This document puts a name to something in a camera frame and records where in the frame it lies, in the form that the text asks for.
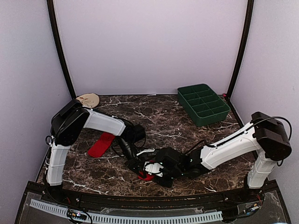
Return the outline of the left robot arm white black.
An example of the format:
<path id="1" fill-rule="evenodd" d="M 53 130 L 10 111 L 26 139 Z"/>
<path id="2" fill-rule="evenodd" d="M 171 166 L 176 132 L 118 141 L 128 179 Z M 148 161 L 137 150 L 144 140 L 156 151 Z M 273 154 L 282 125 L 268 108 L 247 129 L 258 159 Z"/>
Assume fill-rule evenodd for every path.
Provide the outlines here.
<path id="1" fill-rule="evenodd" d="M 73 99 L 51 119 L 50 135 L 46 137 L 50 147 L 50 157 L 46 181 L 51 186 L 47 195 L 55 203 L 63 203 L 66 193 L 58 186 L 63 181 L 63 170 L 66 157 L 71 146 L 77 141 L 83 129 L 93 129 L 109 133 L 116 140 L 128 160 L 128 167 L 141 178 L 146 178 L 141 159 L 138 158 L 138 149 L 135 143 L 146 137 L 142 125 L 101 113 L 98 110 L 83 106 Z"/>

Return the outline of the red santa sock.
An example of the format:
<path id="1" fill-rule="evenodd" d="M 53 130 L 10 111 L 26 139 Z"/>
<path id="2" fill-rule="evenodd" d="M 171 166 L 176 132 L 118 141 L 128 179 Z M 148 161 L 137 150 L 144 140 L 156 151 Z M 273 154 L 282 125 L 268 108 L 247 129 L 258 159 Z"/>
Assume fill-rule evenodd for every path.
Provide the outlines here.
<path id="1" fill-rule="evenodd" d="M 150 175 L 147 172 L 139 171 L 138 178 L 143 181 L 152 181 L 154 179 L 154 175 Z"/>

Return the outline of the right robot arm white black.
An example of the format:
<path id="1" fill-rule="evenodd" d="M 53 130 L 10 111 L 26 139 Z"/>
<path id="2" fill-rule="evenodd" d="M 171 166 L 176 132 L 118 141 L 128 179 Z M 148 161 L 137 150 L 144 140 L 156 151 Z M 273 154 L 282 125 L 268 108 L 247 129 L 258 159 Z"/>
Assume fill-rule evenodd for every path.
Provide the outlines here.
<path id="1" fill-rule="evenodd" d="M 257 151 L 258 158 L 247 174 L 246 186 L 238 193 L 242 202 L 249 202 L 277 162 L 292 152 L 292 135 L 286 132 L 283 117 L 270 117 L 261 112 L 251 117 L 252 120 L 240 130 L 218 142 L 208 144 L 202 140 L 185 153 L 171 147 L 158 150 L 152 161 L 145 161 L 143 173 L 153 175 L 160 185 L 171 187 L 175 178 L 199 177 L 229 160 Z"/>

